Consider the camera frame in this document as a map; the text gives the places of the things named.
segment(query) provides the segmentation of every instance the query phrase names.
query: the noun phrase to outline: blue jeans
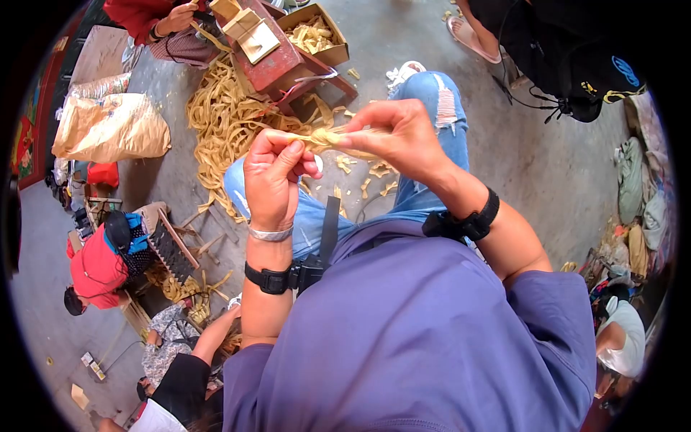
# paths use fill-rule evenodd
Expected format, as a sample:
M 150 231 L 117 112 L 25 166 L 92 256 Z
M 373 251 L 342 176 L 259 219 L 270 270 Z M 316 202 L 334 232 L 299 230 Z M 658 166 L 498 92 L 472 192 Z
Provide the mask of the blue jeans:
M 437 127 L 437 137 L 444 153 L 459 167 L 468 171 L 466 131 L 468 123 L 461 106 L 461 95 L 451 78 L 439 72 L 420 72 L 400 84 L 390 96 L 392 100 L 419 99 L 424 103 L 430 121 Z M 225 191 L 240 210 L 250 219 L 245 200 L 243 159 L 228 168 L 223 176 Z M 427 186 L 403 175 L 398 180 L 394 207 L 387 214 L 356 224 L 339 216 L 339 240 L 356 229 L 389 219 L 406 219 L 423 223 L 433 210 L 446 209 L 441 200 Z M 298 209 L 293 230 L 293 257 L 305 258 L 318 253 L 321 244 L 321 226 L 326 208 L 313 197 L 300 190 Z

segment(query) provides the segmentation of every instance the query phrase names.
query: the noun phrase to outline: red jacket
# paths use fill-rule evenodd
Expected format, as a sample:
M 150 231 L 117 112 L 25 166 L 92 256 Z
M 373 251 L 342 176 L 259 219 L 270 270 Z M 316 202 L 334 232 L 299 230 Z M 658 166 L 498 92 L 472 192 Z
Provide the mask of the red jacket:
M 127 279 L 127 265 L 104 240 L 105 224 L 88 238 L 70 261 L 70 273 L 77 295 L 92 297 L 99 309 L 117 307 L 118 289 Z
M 103 10 L 117 24 L 125 27 L 134 38 L 135 45 L 147 44 L 154 25 L 168 16 L 174 7 L 186 1 L 169 0 L 106 0 Z M 204 1 L 198 3 L 199 10 L 204 11 Z

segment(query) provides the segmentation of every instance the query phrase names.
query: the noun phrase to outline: red bag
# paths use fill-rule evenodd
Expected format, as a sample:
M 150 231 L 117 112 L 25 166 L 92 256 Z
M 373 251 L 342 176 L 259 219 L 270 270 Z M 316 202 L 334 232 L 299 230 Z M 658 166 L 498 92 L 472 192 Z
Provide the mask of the red bag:
M 120 183 L 120 177 L 117 174 L 117 162 L 108 164 L 90 162 L 86 170 L 86 182 L 90 185 L 107 183 L 112 187 L 117 187 Z

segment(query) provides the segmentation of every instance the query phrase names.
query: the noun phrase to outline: hand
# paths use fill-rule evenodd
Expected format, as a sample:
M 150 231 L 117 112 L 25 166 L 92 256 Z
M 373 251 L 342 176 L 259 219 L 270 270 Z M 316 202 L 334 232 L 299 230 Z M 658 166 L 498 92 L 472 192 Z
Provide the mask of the hand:
M 245 195 L 252 214 L 252 228 L 277 232 L 293 225 L 298 208 L 298 177 L 319 179 L 314 154 L 293 135 L 264 129 L 254 139 L 245 158 Z
M 192 13 L 199 9 L 196 3 L 186 3 L 176 6 L 167 17 L 156 25 L 156 33 L 159 36 L 167 36 L 172 32 L 180 32 L 189 27 L 192 22 Z
M 364 126 L 392 129 L 392 133 L 360 131 Z M 425 106 L 417 99 L 373 102 L 346 126 L 338 143 L 379 156 L 405 176 L 431 185 L 434 176 L 453 165 L 439 144 Z
M 149 334 L 146 336 L 146 342 L 149 345 L 156 345 L 158 341 L 158 332 L 154 329 L 149 330 Z

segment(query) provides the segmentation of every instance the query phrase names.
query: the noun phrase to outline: pile of corn husk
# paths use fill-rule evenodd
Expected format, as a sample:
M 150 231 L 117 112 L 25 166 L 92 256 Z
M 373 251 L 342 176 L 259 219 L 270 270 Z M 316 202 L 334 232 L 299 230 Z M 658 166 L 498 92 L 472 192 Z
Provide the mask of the pile of corn husk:
M 144 271 L 146 279 L 152 285 L 158 286 L 163 291 L 163 295 L 173 303 L 177 303 L 187 297 L 192 298 L 192 307 L 187 314 L 197 324 L 204 321 L 211 313 L 211 292 L 217 290 L 233 273 L 231 270 L 220 282 L 207 285 L 206 272 L 202 270 L 202 285 L 199 285 L 192 276 L 188 277 L 184 284 L 180 285 L 178 280 L 161 263 L 157 262 L 154 266 Z
M 200 213 L 218 200 L 236 222 L 244 221 L 223 189 L 223 174 L 247 153 L 262 129 L 278 129 L 309 139 L 316 130 L 328 131 L 334 126 L 333 111 L 314 94 L 303 100 L 305 104 L 316 103 L 314 113 L 304 123 L 281 114 L 276 106 L 260 98 L 245 94 L 238 74 L 230 65 L 229 55 L 223 55 L 209 67 L 198 90 L 187 102 L 189 127 L 197 130 L 198 143 L 194 149 L 194 157 L 199 162 L 197 179 L 209 190 L 209 200 L 198 208 Z
M 336 46 L 334 43 L 334 33 L 329 26 L 324 23 L 321 15 L 314 15 L 309 21 L 301 22 L 295 28 L 286 30 L 285 35 L 288 40 L 309 54 Z

